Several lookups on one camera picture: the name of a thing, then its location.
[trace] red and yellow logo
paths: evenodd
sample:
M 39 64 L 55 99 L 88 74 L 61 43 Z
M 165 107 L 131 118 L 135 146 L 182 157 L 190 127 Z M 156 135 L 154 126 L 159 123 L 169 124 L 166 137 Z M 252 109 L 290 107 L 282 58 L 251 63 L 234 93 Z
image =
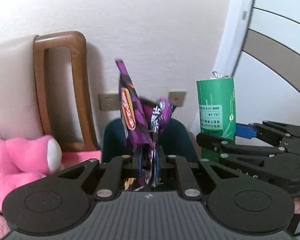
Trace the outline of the red and yellow logo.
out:
M 122 112 L 127 127 L 129 130 L 134 130 L 136 128 L 136 120 L 134 118 L 130 93 L 126 88 L 121 89 L 121 102 L 122 102 Z

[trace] metal pin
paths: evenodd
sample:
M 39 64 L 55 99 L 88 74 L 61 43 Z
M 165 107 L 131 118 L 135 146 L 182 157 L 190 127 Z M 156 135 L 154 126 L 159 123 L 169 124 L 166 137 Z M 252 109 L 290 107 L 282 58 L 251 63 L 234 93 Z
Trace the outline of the metal pin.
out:
M 189 188 L 185 190 L 185 195 L 187 197 L 197 197 L 200 195 L 200 191 L 194 188 Z
M 110 197 L 112 195 L 112 191 L 109 189 L 100 189 L 97 191 L 98 197 Z

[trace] beige upholstered headboard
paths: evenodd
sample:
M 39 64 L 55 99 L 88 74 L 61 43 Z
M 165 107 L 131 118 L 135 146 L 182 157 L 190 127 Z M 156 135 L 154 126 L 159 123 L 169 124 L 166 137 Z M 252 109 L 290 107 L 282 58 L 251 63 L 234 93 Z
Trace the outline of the beige upholstered headboard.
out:
M 80 32 L 27 36 L 0 43 L 0 138 L 34 139 L 53 134 L 48 116 L 45 70 L 50 48 L 68 47 L 83 142 L 60 143 L 65 151 L 98 148 L 93 127 L 86 64 Z

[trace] taupe panel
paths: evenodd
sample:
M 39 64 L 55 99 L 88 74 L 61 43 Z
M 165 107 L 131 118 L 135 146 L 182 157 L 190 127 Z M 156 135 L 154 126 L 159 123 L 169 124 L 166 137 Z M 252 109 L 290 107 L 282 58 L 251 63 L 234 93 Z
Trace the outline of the taupe panel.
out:
M 278 73 L 300 92 L 299 54 L 253 30 L 248 30 L 243 51 Z

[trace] switch plate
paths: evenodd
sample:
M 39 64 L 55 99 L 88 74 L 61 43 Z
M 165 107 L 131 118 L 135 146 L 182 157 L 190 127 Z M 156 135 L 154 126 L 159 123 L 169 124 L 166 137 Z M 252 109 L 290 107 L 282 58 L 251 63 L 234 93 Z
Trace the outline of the switch plate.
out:
M 183 107 L 183 104 L 186 99 L 186 94 L 186 91 L 171 90 L 169 92 L 168 100 L 171 104 L 175 105 L 176 107 Z
M 100 110 L 115 111 L 119 110 L 119 94 L 99 94 Z

